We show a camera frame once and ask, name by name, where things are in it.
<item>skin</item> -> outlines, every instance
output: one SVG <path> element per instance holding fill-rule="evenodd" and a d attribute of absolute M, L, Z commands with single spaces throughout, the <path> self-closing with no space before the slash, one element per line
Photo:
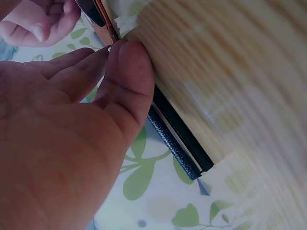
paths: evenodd
<path fill-rule="evenodd" d="M 5 4 L 11 12 L 7 10 L 1 18 L 0 35 L 14 46 L 52 46 L 71 32 L 81 15 L 75 0 L 12 0 L 12 3 L 4 0 L 0 3 Z"/>
<path fill-rule="evenodd" d="M 105 200 L 154 92 L 140 43 L 107 49 L 0 62 L 0 230 L 84 230 Z"/>

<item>finger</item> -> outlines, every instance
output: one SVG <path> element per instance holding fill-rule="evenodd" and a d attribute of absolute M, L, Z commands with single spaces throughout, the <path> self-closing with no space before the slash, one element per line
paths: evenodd
<path fill-rule="evenodd" d="M 114 100 L 105 107 L 130 144 L 145 123 L 154 93 L 154 74 L 145 48 L 138 42 L 115 43 L 105 79 L 98 89 L 107 91 L 107 82 L 118 84 Z M 100 106 L 100 99 L 94 103 Z"/>
<path fill-rule="evenodd" d="M 61 15 L 63 13 L 64 4 L 54 3 L 50 6 L 48 15 Z"/>
<path fill-rule="evenodd" d="M 15 24 L 8 21 L 0 23 L 0 33 L 7 43 L 15 46 L 52 46 L 73 30 L 81 15 L 81 10 L 74 0 L 66 0 L 63 10 L 64 15 L 62 17 L 59 15 L 48 17 L 49 24 L 52 24 L 52 26 L 49 27 L 49 37 L 45 42 L 39 42 L 33 33 L 28 32 L 23 27 L 16 27 Z"/>
<path fill-rule="evenodd" d="M 108 57 L 108 66 L 118 67 L 118 56 L 120 48 L 125 44 L 125 41 L 117 41 L 112 46 L 112 52 Z M 120 72 L 118 68 L 106 68 L 106 74 L 103 84 L 100 85 L 95 97 L 95 103 L 99 104 L 99 107 L 104 109 L 110 102 L 112 102 L 116 96 L 118 89 L 118 83 L 120 78 Z"/>
<path fill-rule="evenodd" d="M 45 45 L 52 46 L 67 36 L 80 19 L 81 10 L 74 0 L 67 0 L 63 6 L 64 15 L 51 27 L 49 39 Z"/>
<path fill-rule="evenodd" d="M 49 81 L 56 89 L 66 93 L 73 103 L 79 102 L 104 75 L 108 53 L 107 47 L 92 53 L 77 64 L 60 71 Z"/>
<path fill-rule="evenodd" d="M 63 69 L 76 65 L 92 53 L 94 51 L 90 48 L 81 48 L 50 61 L 31 61 L 26 64 L 40 71 L 46 79 L 50 79 Z"/>
<path fill-rule="evenodd" d="M 50 34 L 51 24 L 43 8 L 29 0 L 23 0 L 5 19 L 30 31 L 39 42 Z"/>

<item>wooden board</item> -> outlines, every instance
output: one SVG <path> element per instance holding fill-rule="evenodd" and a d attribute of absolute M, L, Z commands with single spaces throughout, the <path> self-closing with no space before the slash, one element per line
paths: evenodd
<path fill-rule="evenodd" d="M 153 0 L 131 35 L 215 173 L 244 170 L 259 229 L 307 226 L 306 22 L 304 0 Z"/>

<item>green vine pattern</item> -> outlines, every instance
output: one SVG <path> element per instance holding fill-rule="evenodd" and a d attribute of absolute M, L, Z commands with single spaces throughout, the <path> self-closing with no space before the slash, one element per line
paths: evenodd
<path fill-rule="evenodd" d="M 120 174 L 134 170 L 127 177 L 123 185 L 123 193 L 128 200 L 137 200 L 146 192 L 153 176 L 155 164 L 157 161 L 163 160 L 171 154 L 170 151 L 167 150 L 159 156 L 143 158 L 142 156 L 146 148 L 146 139 L 147 131 L 146 128 L 143 127 L 131 145 L 131 150 L 134 156 L 131 157 L 126 155 L 125 160 L 129 161 L 130 163 L 123 165 L 120 170 Z M 185 184 L 194 183 L 194 181 L 189 179 L 175 158 L 173 159 L 173 163 L 175 171 L 182 182 Z"/>

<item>wood grain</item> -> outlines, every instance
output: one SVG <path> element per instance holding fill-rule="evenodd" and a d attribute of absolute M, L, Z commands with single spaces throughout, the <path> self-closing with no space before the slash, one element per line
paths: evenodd
<path fill-rule="evenodd" d="M 246 170 L 259 229 L 307 226 L 306 22 L 305 0 L 153 0 L 133 30 L 218 172 Z"/>

